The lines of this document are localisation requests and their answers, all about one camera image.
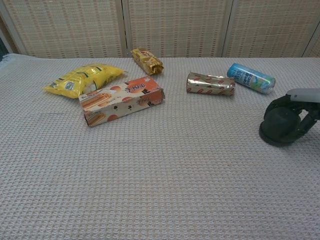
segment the snack package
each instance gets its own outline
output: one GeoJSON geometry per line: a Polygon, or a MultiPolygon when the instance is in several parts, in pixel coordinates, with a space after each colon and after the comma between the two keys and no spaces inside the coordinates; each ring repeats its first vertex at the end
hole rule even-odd
{"type": "Polygon", "coordinates": [[[115,66],[91,63],[68,72],[43,89],[53,94],[75,99],[81,94],[100,89],[122,73],[123,70],[115,66]]]}
{"type": "Polygon", "coordinates": [[[131,51],[134,61],[148,74],[159,74],[164,69],[162,61],[143,47],[131,51]]]}
{"type": "Polygon", "coordinates": [[[233,77],[203,75],[190,72],[186,79],[187,93],[232,96],[235,93],[233,77]]]}
{"type": "Polygon", "coordinates": [[[150,76],[79,96],[90,127],[157,105],[164,98],[163,89],[150,76]]]}

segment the orange snack box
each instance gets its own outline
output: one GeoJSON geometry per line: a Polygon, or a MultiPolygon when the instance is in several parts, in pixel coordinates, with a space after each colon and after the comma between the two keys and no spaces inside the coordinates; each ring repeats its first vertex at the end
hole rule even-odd
{"type": "Polygon", "coordinates": [[[150,76],[79,96],[90,127],[157,105],[163,99],[163,89],[150,76]]]}

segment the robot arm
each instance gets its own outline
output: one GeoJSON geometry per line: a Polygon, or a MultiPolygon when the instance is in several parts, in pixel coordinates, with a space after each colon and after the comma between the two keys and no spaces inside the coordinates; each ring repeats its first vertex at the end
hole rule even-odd
{"type": "Polygon", "coordinates": [[[261,138],[274,146],[288,146],[320,120],[320,88],[297,88],[270,103],[260,125],[261,138]],[[308,114],[301,121],[299,114],[308,114]]]}

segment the white textured tablecloth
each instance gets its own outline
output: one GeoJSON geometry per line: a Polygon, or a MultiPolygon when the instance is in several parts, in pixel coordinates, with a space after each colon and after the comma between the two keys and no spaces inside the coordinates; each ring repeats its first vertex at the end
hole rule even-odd
{"type": "Polygon", "coordinates": [[[0,239],[320,239],[320,123],[282,148],[258,131],[273,99],[320,88],[320,58],[162,61],[164,103],[93,128],[41,87],[92,62],[145,76],[131,58],[0,63],[0,239]],[[189,71],[233,62],[274,76],[274,92],[186,93],[189,71]]]}

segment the yellow snack bag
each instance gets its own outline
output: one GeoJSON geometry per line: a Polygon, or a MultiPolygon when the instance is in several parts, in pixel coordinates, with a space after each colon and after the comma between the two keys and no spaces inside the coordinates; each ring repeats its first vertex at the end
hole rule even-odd
{"type": "Polygon", "coordinates": [[[91,63],[68,72],[43,89],[53,94],[75,99],[81,94],[100,89],[122,73],[123,70],[115,66],[91,63]]]}

